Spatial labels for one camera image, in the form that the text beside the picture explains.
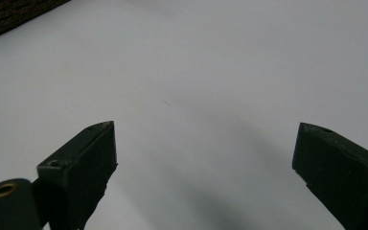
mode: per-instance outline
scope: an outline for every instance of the white table surface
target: white table surface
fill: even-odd
[[[108,120],[87,230],[342,230],[291,159],[300,122],[368,149],[368,1],[73,0],[0,36],[0,181]]]

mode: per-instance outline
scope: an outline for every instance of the screw hole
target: screw hole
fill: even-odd
[[[53,160],[47,163],[47,165],[52,167],[59,167],[59,162],[57,160]]]
[[[7,196],[16,189],[15,183],[6,183],[0,186],[0,197]]]

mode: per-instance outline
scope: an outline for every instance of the white surface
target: white surface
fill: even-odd
[[[113,120],[86,229],[341,230],[300,122],[368,149],[368,1],[74,0],[0,36],[0,181]]]

